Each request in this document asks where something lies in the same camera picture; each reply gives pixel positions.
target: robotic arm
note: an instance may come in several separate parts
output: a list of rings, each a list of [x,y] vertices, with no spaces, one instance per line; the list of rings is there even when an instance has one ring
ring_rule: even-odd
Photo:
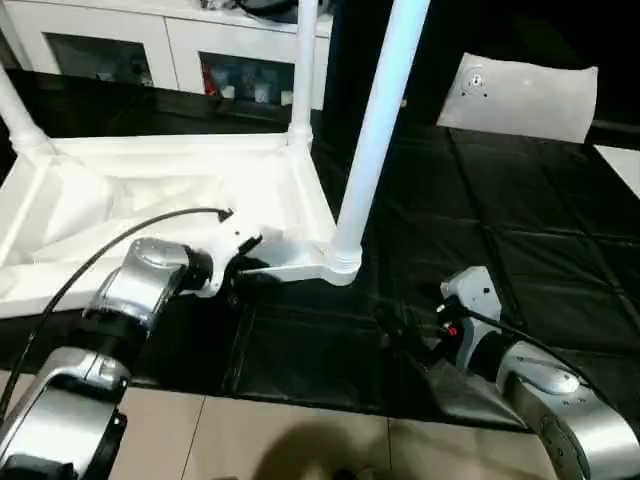
[[[445,303],[500,321],[502,306],[485,267],[441,285]],[[443,326],[459,334],[452,361],[495,382],[504,400],[541,438],[561,480],[640,474],[640,445],[631,427],[585,380],[555,356],[470,316]]]
[[[118,404],[167,301],[215,295],[231,260],[260,240],[233,214],[207,251],[134,241],[0,428],[0,479],[106,479],[126,428]]]
[[[180,293],[215,295],[231,260],[260,241],[260,232],[237,214],[220,225],[206,251],[152,238],[134,241],[68,344],[51,353],[0,427],[0,479],[108,478],[126,428],[118,405],[167,301]],[[461,305],[499,322],[501,304],[486,268],[465,270],[441,291],[439,310]],[[496,384],[542,439],[561,480],[640,473],[633,431],[568,365],[473,316],[442,325],[455,337],[451,361]]]

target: white pole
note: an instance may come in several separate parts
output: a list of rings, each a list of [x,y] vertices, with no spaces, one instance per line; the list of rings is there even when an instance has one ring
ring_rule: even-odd
[[[318,0],[298,2],[296,68],[293,78],[293,106],[289,125],[290,143],[309,144],[311,132],[311,90],[316,46]]]
[[[2,65],[0,65],[0,115],[9,128],[9,138],[14,147],[20,149],[48,145],[47,136],[34,123]]]
[[[331,243],[332,256],[340,262],[360,261],[362,235],[411,73],[429,2],[430,0],[395,0],[393,4],[338,226]]]

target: white cabinet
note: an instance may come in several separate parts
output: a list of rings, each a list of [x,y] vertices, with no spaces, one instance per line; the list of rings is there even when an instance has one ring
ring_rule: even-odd
[[[117,56],[144,70],[148,80],[141,83],[204,94],[211,93],[206,77],[210,86],[211,71],[214,76],[222,72],[235,78],[229,82],[235,81],[236,98],[279,105],[293,85],[296,25],[263,22],[240,11],[202,10],[198,2],[7,0],[5,4],[28,56],[28,62],[22,62],[25,68],[122,81],[125,74],[111,78],[99,71],[100,55],[93,54],[117,50]],[[316,34],[312,108],[318,110],[324,99],[330,31],[331,18],[325,15]],[[247,83],[251,69],[265,77],[257,80],[263,89],[260,95],[239,85]]]
[[[115,40],[143,48],[154,86],[178,88],[162,17],[21,1],[6,6],[35,71],[67,73],[61,72],[51,34]]]
[[[293,86],[293,65],[296,55],[296,35],[294,32],[275,32],[176,19],[167,19],[167,30],[180,90],[205,93],[203,63],[215,68],[213,64],[216,60],[228,66],[230,62],[246,63],[242,62],[242,59],[259,60],[259,64],[275,62],[275,66],[270,72],[278,71],[281,75],[287,75],[287,69],[277,68],[278,65],[290,65],[290,82],[289,79],[280,78],[278,80]],[[228,57],[229,60],[225,62],[223,57]],[[316,38],[311,106],[317,110],[322,110],[328,58],[329,39]],[[276,91],[272,91],[271,95],[275,95],[279,99],[280,90],[277,88],[272,90]]]

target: white shelf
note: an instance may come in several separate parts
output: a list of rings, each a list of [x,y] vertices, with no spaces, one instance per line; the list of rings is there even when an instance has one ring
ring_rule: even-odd
[[[242,10],[204,10],[199,0],[20,0],[30,3],[52,3],[76,7],[97,8],[101,10],[115,10],[119,12],[142,13],[159,15],[167,18],[195,20],[238,27],[271,30],[295,34],[297,25],[270,22],[247,16]],[[316,37],[329,38],[333,18],[331,15],[321,15],[318,18]]]

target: white panel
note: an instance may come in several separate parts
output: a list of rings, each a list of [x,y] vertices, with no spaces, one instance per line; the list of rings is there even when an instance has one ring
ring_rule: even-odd
[[[624,148],[596,146],[600,155],[640,198],[640,152]]]
[[[597,67],[561,70],[465,53],[438,125],[582,143],[597,91]]]
[[[296,36],[253,28],[167,19],[180,90],[204,93],[199,52],[295,64]],[[322,109],[329,40],[316,38],[312,107]]]
[[[178,88],[162,17],[19,1],[6,5],[35,71],[60,73],[44,33],[121,40],[144,46],[154,86]]]

